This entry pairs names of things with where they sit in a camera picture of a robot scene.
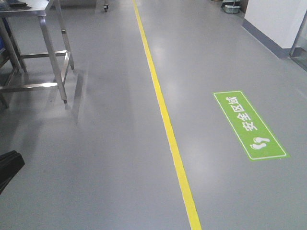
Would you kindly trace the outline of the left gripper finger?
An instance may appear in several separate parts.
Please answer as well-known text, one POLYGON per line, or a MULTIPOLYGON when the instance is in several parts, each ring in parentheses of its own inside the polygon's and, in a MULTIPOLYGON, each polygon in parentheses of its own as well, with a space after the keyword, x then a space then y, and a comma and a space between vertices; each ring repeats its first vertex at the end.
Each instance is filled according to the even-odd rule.
POLYGON ((0 156, 0 193, 24 165, 22 155, 15 150, 0 156))

